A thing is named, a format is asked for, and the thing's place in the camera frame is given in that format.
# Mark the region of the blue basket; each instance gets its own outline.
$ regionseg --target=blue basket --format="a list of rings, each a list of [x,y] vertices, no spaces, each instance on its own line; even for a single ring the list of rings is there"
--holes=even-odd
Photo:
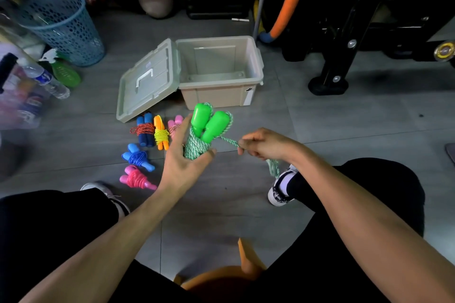
[[[90,66],[104,56],[104,46],[85,8],[85,0],[29,0],[14,19],[76,66]]]

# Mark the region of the open plastic container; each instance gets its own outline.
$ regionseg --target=open plastic container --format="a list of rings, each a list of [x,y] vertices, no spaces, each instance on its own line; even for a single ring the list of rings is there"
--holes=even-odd
[[[188,109],[251,104],[264,63],[251,36],[170,39],[120,78],[117,120],[127,122],[181,89]]]

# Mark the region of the orange stool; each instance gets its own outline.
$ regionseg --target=orange stool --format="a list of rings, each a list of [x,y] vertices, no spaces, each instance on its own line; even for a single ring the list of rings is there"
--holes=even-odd
[[[237,300],[247,286],[267,269],[245,239],[238,239],[240,266],[226,266],[208,271],[185,281],[177,274],[174,283],[191,291],[203,302],[224,303]]]

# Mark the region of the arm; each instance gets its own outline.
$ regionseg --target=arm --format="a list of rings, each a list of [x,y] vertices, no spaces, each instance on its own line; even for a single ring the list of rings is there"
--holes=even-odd
[[[158,189],[138,209],[96,238],[36,285],[20,303],[107,302],[147,238],[212,161],[209,150],[183,157],[191,116],[177,130]]]
[[[239,145],[250,154],[299,170],[352,256],[390,301],[455,302],[455,267],[376,197],[298,142],[263,128],[244,138]]]

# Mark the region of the person's left hand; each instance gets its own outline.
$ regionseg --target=person's left hand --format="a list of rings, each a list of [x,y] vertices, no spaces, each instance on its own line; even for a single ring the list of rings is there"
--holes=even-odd
[[[210,149],[192,161],[183,156],[183,141],[187,129],[190,127],[191,117],[192,114],[189,114],[175,133],[166,153],[163,176],[160,183],[160,187],[176,189],[182,194],[185,194],[196,183],[196,180],[217,153],[216,149]]]

